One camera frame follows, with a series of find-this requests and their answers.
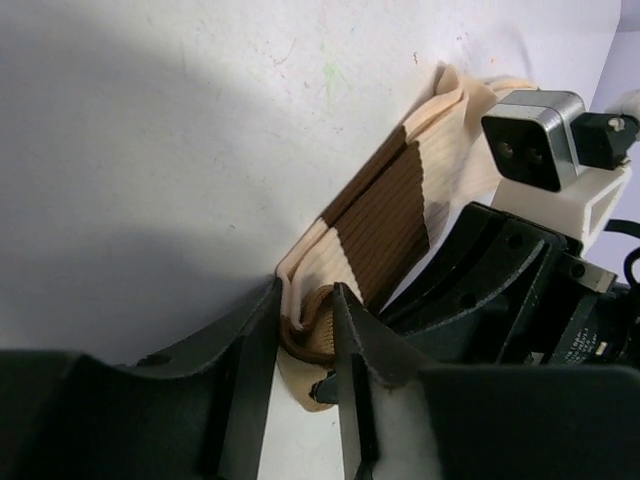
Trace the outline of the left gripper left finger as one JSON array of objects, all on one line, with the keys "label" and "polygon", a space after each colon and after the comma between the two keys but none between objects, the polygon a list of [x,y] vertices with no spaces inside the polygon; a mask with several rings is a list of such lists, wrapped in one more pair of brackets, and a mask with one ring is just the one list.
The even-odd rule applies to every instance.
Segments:
[{"label": "left gripper left finger", "polygon": [[134,367],[73,371],[68,479],[254,479],[270,397],[281,281]]}]

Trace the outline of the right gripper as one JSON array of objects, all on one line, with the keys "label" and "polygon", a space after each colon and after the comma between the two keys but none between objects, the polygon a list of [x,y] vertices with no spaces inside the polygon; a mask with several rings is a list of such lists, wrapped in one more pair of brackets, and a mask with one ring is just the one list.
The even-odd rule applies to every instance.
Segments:
[{"label": "right gripper", "polygon": [[497,364],[638,365],[639,289],[582,260],[581,250],[471,203],[382,322],[398,334],[434,330],[495,298]]}]

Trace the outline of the striped beige brown sock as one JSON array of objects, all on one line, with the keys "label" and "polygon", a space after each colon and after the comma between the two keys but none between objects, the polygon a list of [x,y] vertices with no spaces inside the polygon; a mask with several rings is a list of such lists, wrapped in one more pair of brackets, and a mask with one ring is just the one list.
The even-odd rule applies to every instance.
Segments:
[{"label": "striped beige brown sock", "polygon": [[312,391],[335,362],[334,284],[381,311],[438,243],[452,211],[497,186],[481,119],[510,93],[532,88],[527,79],[478,79],[442,66],[431,90],[280,261],[277,365],[302,408],[326,409]]}]

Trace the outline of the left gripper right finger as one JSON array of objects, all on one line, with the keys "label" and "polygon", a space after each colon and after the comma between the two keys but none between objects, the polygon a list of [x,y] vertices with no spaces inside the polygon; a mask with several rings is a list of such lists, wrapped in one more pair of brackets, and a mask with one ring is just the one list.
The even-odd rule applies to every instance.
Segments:
[{"label": "left gripper right finger", "polygon": [[344,477],[410,479],[425,452],[425,355],[376,319],[344,283],[332,292]]}]

